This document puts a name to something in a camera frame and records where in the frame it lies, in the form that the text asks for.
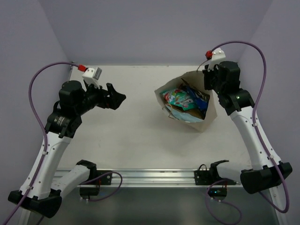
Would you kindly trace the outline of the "teal Fox's candy bag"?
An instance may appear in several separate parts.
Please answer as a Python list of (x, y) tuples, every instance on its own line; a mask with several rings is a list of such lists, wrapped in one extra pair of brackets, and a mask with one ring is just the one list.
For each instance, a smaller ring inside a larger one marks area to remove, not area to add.
[(168, 104), (176, 106), (183, 111), (197, 108), (197, 105), (194, 102), (194, 100), (186, 91), (182, 89), (174, 88), (171, 90), (165, 90), (162, 91), (160, 94)]

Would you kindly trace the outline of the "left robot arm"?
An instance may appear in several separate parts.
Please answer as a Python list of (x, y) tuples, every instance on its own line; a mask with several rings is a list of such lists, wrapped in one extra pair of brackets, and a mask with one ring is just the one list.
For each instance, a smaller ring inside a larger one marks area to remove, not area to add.
[(53, 181), (56, 169), (64, 151), (74, 138), (82, 123), (82, 115), (94, 107), (116, 110), (126, 99), (111, 83), (107, 89), (79, 81), (63, 83), (59, 100), (44, 127), (45, 137), (34, 166), (19, 190), (11, 191), (8, 200), (46, 218), (52, 218), (59, 210), (62, 200), (78, 185), (91, 184), (98, 187), (110, 176), (97, 172), (97, 166), (87, 160), (80, 160), (75, 167), (57, 181)]

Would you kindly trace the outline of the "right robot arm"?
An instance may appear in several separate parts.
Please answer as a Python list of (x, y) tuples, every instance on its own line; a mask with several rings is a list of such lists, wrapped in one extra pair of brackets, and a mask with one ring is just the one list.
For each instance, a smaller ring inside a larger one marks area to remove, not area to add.
[(230, 179), (242, 184), (249, 194), (282, 184), (292, 173), (289, 162), (283, 162), (272, 148), (254, 110), (247, 90), (240, 88), (240, 68), (236, 62), (222, 61), (204, 67), (204, 88), (217, 93), (220, 105), (234, 122), (250, 157), (250, 166), (241, 162), (220, 160), (210, 165), (209, 179), (214, 184)]

